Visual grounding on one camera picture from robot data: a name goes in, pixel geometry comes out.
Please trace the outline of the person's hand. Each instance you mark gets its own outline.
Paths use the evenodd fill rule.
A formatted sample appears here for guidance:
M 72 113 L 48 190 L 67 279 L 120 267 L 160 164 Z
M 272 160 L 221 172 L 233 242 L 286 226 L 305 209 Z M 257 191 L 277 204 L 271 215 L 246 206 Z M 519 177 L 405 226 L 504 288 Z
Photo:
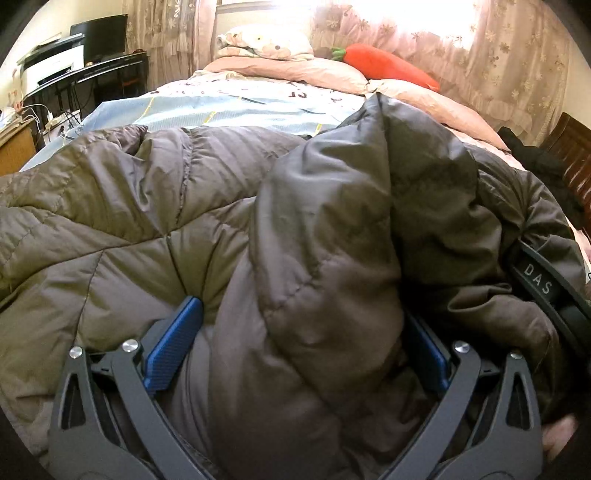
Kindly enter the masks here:
M 546 425 L 542 429 L 543 450 L 549 461 L 556 458 L 578 429 L 579 422 L 574 415 L 567 415 L 561 420 Z

